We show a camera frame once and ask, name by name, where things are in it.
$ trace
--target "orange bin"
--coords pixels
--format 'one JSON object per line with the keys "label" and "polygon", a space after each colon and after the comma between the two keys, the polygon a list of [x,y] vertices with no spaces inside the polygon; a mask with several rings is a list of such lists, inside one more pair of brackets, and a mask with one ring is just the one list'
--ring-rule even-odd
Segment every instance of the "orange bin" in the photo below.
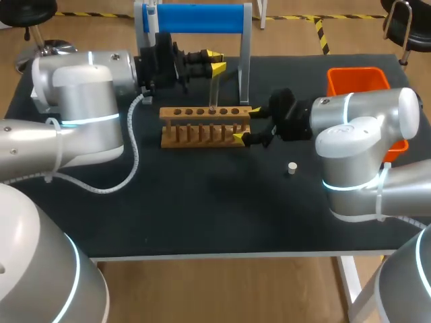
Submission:
{"label": "orange bin", "polygon": [[[328,70],[328,96],[341,96],[351,92],[367,92],[377,89],[390,89],[385,74],[377,67],[344,67]],[[398,141],[384,158],[393,162],[400,153],[409,149],[407,140]]]}

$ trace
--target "stool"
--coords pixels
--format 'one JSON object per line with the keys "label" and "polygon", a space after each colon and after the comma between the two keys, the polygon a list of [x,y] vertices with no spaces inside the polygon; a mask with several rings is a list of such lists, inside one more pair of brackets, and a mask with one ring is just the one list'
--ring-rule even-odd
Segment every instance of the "stool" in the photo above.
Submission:
{"label": "stool", "polygon": [[407,65],[410,51],[431,52],[431,5],[422,0],[380,0],[389,13],[383,23],[384,39],[403,47],[399,63]]}
{"label": "stool", "polygon": [[63,55],[76,52],[76,48],[64,40],[44,41],[38,25],[55,15],[55,0],[1,0],[0,22],[11,27],[25,28],[24,39],[33,36],[35,45],[23,50],[15,61],[16,70],[20,73],[26,68],[27,62],[34,57],[46,55]]}

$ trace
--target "black table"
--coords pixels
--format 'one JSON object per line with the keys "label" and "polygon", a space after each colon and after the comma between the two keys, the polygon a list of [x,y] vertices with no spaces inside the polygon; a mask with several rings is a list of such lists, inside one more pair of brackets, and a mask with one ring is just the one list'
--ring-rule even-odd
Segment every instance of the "black table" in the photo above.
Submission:
{"label": "black table", "polygon": [[[230,69],[235,59],[228,59]],[[300,99],[324,96],[331,67],[377,66],[392,87],[408,86],[393,55],[253,57],[250,103],[266,103],[275,89],[290,87]],[[165,258],[219,256],[341,255],[387,253],[418,229],[396,219],[384,223],[345,223],[329,212],[314,143],[273,140],[268,149],[160,149],[161,106],[205,106],[208,82],[158,92],[153,106],[135,111],[134,127],[141,164],[124,189],[97,195],[54,179],[15,185],[37,203],[90,257]],[[30,99],[29,72],[22,77],[7,118],[43,120]],[[220,106],[238,102],[235,79],[220,88]],[[127,107],[121,107],[125,124]],[[252,121],[252,129],[265,122]],[[430,125],[421,114],[419,133],[394,166],[431,157]],[[294,176],[285,177],[288,162]],[[88,184],[108,188],[121,182],[132,165],[131,149],[96,166],[62,170]]]}

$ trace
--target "white frame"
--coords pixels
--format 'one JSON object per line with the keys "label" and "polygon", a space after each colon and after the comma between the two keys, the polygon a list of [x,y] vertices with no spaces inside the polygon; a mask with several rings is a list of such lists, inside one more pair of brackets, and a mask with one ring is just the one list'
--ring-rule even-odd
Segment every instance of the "white frame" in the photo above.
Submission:
{"label": "white frame", "polygon": [[268,0],[256,0],[257,7],[259,8],[259,18],[261,20],[261,29],[265,29],[265,22],[267,21],[267,5]]}

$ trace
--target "wooden test tube rack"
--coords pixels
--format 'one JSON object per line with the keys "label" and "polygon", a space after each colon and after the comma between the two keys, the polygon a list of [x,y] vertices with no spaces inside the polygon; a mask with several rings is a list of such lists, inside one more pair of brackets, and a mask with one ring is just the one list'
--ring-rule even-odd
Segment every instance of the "wooden test tube rack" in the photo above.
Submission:
{"label": "wooden test tube rack", "polygon": [[[234,133],[250,132],[250,106],[202,108],[161,108],[160,119],[166,122],[162,130],[162,148],[244,147],[234,140]],[[198,123],[204,120],[210,124]],[[179,125],[190,121],[193,124]]]}

